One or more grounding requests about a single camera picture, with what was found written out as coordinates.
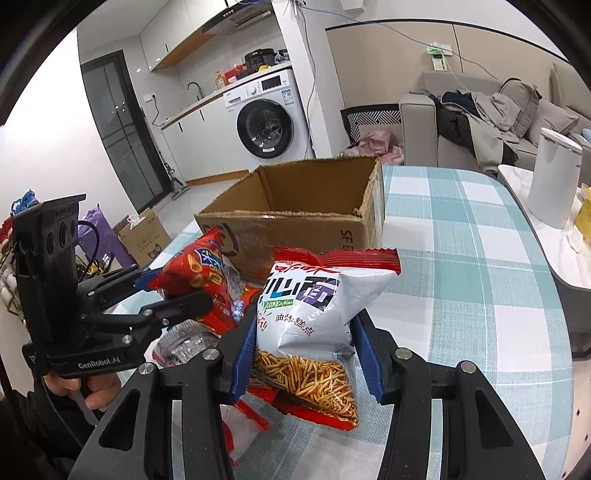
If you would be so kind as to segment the left hand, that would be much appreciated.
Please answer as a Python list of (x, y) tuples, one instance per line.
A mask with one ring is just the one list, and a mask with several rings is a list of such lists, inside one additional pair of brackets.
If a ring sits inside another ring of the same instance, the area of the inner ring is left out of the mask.
[(64, 379), (55, 372), (50, 372), (43, 380), (48, 389), (57, 396), (71, 396), (82, 387), (88, 388), (89, 394), (85, 396), (86, 407), (102, 412), (108, 409), (121, 389), (120, 379), (116, 373), (90, 376), (81, 380)]

